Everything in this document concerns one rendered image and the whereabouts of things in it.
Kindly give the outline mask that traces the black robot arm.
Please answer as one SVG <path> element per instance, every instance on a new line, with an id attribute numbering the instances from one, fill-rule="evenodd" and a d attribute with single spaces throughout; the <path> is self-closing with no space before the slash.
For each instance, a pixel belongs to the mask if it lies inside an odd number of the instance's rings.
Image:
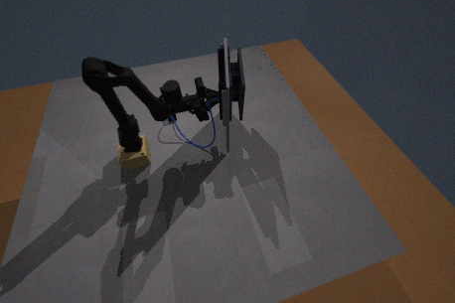
<path id="1" fill-rule="evenodd" d="M 169 115 L 176 117 L 176 113 L 186 111 L 179 83 L 168 80 L 160 87 L 161 95 L 156 97 L 144 85 L 130 68 L 121 67 L 111 62 L 102 61 L 95 57 L 85 58 L 82 63 L 82 80 L 94 92 L 98 93 L 106 107 L 109 108 L 117 120 L 120 146 L 125 153 L 141 151 L 143 139 L 140 138 L 138 121 L 134 114 L 127 114 L 119 100 L 114 87 L 127 86 L 149 109 L 156 121 L 164 121 Z M 110 73 L 114 76 L 108 76 Z M 190 104 L 192 114 L 204 121 L 208 119 L 203 102 Z"/>

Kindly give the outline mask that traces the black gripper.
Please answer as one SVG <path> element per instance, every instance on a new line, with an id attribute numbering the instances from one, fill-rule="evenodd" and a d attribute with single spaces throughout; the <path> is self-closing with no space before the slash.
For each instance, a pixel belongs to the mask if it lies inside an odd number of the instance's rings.
<path id="1" fill-rule="evenodd" d="M 194 103 L 196 101 L 197 102 L 201 102 L 202 101 L 203 102 L 202 106 L 207 111 L 208 119 L 206 119 L 206 120 L 210 120 L 209 119 L 209 115 L 208 115 L 208 112 L 210 112 L 209 106 L 208 106 L 208 101 L 210 101 L 210 108 L 212 109 L 213 106 L 215 106 L 216 104 L 219 103 L 219 101 L 215 100 L 215 97 L 219 97 L 219 92 L 216 91 L 216 90 L 212 90 L 212 89 L 206 88 L 204 86 L 204 84 L 203 84 L 202 77 L 197 77 L 195 79 L 195 85 L 196 85 L 196 89 L 197 89 L 196 94 L 188 95 L 186 93 L 186 96 L 183 96 L 185 107 L 186 107 L 186 111 L 189 111 L 191 113 L 192 110 L 194 110 L 194 109 L 193 109 L 193 107 L 190 107 L 190 104 L 192 104 L 192 103 Z M 207 101 L 205 101 L 205 99 Z"/>

